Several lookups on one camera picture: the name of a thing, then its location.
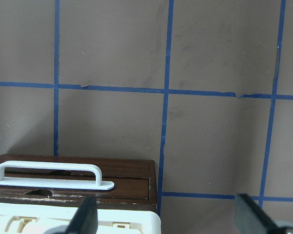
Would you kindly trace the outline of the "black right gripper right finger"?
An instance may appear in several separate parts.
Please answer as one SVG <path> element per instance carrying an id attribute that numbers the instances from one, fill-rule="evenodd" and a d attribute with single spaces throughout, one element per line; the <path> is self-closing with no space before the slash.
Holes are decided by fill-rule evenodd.
<path id="1" fill-rule="evenodd" d="M 240 234 L 269 234 L 276 229 L 273 220 L 248 194 L 235 196 L 235 224 Z"/>

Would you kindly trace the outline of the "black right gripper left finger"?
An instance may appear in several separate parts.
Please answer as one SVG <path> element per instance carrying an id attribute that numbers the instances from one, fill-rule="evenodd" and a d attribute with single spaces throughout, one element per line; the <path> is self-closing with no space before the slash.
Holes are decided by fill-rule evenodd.
<path id="1" fill-rule="evenodd" d="M 67 227 L 68 234 L 95 234 L 98 229 L 97 199 L 85 197 Z"/>

